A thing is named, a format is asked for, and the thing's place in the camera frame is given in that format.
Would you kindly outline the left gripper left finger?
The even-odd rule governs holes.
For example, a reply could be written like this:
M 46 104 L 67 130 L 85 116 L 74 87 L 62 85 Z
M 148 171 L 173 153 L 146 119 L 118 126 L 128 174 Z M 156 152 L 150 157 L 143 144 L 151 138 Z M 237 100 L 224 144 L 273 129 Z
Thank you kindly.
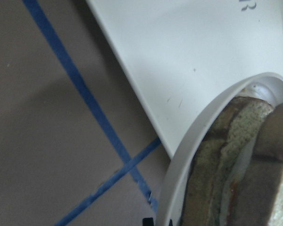
M 143 218 L 142 226 L 154 226 L 154 219 L 153 218 Z

